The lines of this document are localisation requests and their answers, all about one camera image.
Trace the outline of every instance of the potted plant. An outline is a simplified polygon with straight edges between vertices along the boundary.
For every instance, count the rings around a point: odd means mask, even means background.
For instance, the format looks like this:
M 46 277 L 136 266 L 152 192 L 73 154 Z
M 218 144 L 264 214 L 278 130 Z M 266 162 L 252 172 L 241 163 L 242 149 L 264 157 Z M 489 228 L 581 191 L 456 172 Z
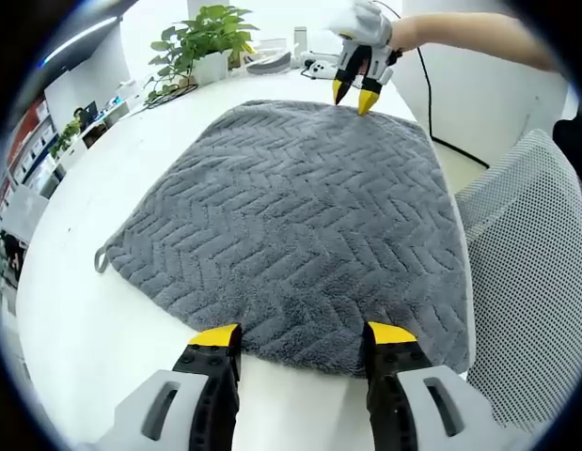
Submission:
M 63 150 L 71 144 L 71 139 L 80 132 L 80 122 L 77 119 L 72 120 L 65 126 L 65 130 L 58 136 L 56 144 L 49 150 L 51 157 L 56 158 Z
M 248 12 L 222 5 L 202 7 L 193 21 L 164 30 L 161 40 L 150 45 L 160 54 L 149 64 L 163 67 L 157 72 L 160 78 L 152 76 L 147 81 L 147 85 L 153 83 L 147 103 L 185 89 L 193 83 L 191 75 L 199 85 L 226 78 L 228 58 L 239 61 L 240 52 L 249 48 L 247 30 L 258 29 L 244 22 Z

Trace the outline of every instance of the white glove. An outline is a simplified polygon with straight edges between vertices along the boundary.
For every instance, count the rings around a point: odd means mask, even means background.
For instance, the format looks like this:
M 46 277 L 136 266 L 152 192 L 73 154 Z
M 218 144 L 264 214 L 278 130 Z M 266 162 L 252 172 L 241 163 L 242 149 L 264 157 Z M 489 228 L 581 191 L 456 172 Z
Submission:
M 356 44 L 385 46 L 391 36 L 391 22 L 368 0 L 354 0 L 328 27 L 333 33 Z

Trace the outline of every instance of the white mesh chair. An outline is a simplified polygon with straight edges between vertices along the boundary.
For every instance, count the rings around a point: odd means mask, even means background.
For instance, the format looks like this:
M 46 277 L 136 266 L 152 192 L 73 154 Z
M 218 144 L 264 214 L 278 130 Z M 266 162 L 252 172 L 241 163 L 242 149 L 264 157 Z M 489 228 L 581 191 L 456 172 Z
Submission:
M 582 188 L 534 131 L 456 199 L 477 334 L 468 381 L 501 424 L 539 432 L 582 371 Z

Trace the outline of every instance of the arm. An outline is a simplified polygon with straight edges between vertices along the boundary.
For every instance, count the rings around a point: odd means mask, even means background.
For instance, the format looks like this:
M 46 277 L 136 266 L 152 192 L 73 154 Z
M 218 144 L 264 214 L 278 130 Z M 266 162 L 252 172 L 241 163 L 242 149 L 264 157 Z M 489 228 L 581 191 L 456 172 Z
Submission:
M 21 268 L 21 262 L 19 261 L 19 255 L 15 254 L 15 258 L 12 260 L 12 266 L 15 270 L 19 270 Z
M 502 14 L 440 12 L 393 23 L 391 48 L 409 51 L 426 43 L 481 52 L 540 70 L 557 69 L 551 55 L 522 23 Z

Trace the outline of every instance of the white device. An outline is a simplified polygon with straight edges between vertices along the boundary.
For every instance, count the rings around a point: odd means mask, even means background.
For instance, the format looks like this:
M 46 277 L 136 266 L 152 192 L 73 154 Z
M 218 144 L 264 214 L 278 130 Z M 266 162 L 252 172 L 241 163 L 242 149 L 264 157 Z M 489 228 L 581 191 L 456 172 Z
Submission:
M 337 64 L 338 55 L 337 54 L 322 54 L 319 52 L 312 52 L 307 50 L 305 52 L 301 52 L 299 55 L 299 62 L 301 63 L 302 68 L 307 68 L 311 62 L 316 61 L 326 61 L 331 64 Z
M 307 70 L 311 78 L 323 78 L 325 80 L 334 80 L 337 74 L 337 65 L 328 61 L 319 59 L 309 66 Z
M 291 66 L 291 52 L 280 52 L 271 56 L 251 61 L 253 55 L 244 57 L 244 67 L 248 73 L 263 75 L 266 73 L 277 73 L 288 69 Z
M 391 36 L 391 22 L 369 0 L 354 0 L 328 29 L 348 41 L 372 47 L 385 47 Z
M 294 57 L 301 59 L 301 54 L 307 50 L 307 28 L 304 26 L 294 27 Z

